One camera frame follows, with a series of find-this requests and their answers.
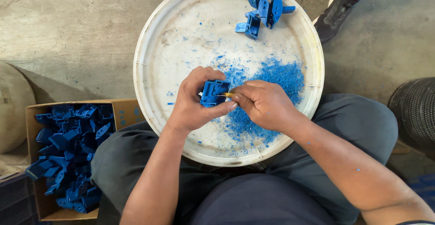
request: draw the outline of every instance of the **person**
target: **person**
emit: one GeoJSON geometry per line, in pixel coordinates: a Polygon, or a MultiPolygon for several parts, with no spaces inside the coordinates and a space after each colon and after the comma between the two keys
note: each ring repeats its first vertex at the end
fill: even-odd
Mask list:
{"type": "Polygon", "coordinates": [[[181,83],[160,137],[146,122],[115,132],[92,160],[92,182],[135,224],[350,225],[361,212],[369,225],[434,224],[435,214],[384,165],[397,139],[389,109],[351,94],[323,95],[312,120],[277,84],[247,81],[232,101],[205,108],[198,93],[211,67],[181,83]],[[181,160],[188,134],[242,107],[260,127],[295,140],[265,174],[231,178],[181,160]]]}
{"type": "Polygon", "coordinates": [[[360,0],[333,0],[328,9],[320,15],[314,24],[320,38],[320,42],[329,42],[339,31],[352,8],[360,0]]]}

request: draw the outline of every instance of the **hand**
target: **hand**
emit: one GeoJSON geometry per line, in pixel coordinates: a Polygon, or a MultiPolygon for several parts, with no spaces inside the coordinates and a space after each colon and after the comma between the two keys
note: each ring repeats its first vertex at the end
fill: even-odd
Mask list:
{"type": "Polygon", "coordinates": [[[236,102],[258,126],[286,135],[291,134],[299,122],[308,118],[299,112],[284,90],[277,84],[262,80],[249,80],[231,90],[236,102]]]}
{"type": "Polygon", "coordinates": [[[210,120],[221,117],[233,111],[237,103],[228,101],[217,106],[206,108],[199,104],[204,84],[208,80],[225,80],[226,76],[212,67],[198,66],[180,84],[177,100],[166,127],[188,135],[191,131],[201,128],[210,120]]]}

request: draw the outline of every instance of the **dark pants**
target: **dark pants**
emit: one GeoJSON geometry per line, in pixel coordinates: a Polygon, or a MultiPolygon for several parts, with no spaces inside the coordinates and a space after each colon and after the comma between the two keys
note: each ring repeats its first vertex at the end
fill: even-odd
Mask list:
{"type": "MultiPolygon", "coordinates": [[[[382,164],[387,162],[398,135],[396,119],[385,105],[351,94],[323,95],[312,121],[382,164]]],[[[119,212],[122,212],[157,140],[149,125],[140,122],[115,132],[97,149],[92,160],[92,181],[119,212]]],[[[272,157],[265,171],[298,183],[339,224],[355,222],[359,211],[297,143],[272,157]]],[[[209,192],[228,178],[182,161],[174,223],[186,223],[209,192]]]]}

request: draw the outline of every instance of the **cardboard box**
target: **cardboard box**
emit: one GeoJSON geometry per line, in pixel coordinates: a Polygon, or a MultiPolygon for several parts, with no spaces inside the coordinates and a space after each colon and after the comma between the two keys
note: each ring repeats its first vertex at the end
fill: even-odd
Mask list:
{"type": "MultiPolygon", "coordinates": [[[[38,151],[40,146],[36,142],[36,137],[39,131],[44,127],[36,121],[35,115],[41,113],[49,113],[50,107],[62,104],[78,104],[92,103],[102,104],[110,103],[113,107],[114,120],[116,130],[122,129],[129,125],[145,120],[142,111],[140,110],[138,100],[136,99],[115,99],[115,100],[90,100],[80,102],[64,102],[64,103],[46,103],[26,107],[26,122],[27,122],[27,144],[29,148],[30,161],[36,162],[41,156],[38,151]]],[[[98,209],[87,214],[79,213],[71,209],[63,209],[56,203],[55,195],[46,196],[47,191],[45,178],[41,178],[34,182],[34,193],[36,208],[40,221],[65,221],[65,220],[83,220],[97,218],[98,209]]]]}

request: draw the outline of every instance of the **dark shirt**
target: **dark shirt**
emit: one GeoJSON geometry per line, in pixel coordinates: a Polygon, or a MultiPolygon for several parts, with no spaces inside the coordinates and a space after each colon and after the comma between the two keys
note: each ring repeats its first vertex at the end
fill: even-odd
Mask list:
{"type": "MultiPolygon", "coordinates": [[[[196,210],[191,225],[336,225],[313,198],[290,180],[265,174],[231,178],[196,210]]],[[[435,225],[415,221],[400,225],[435,225]]]]}

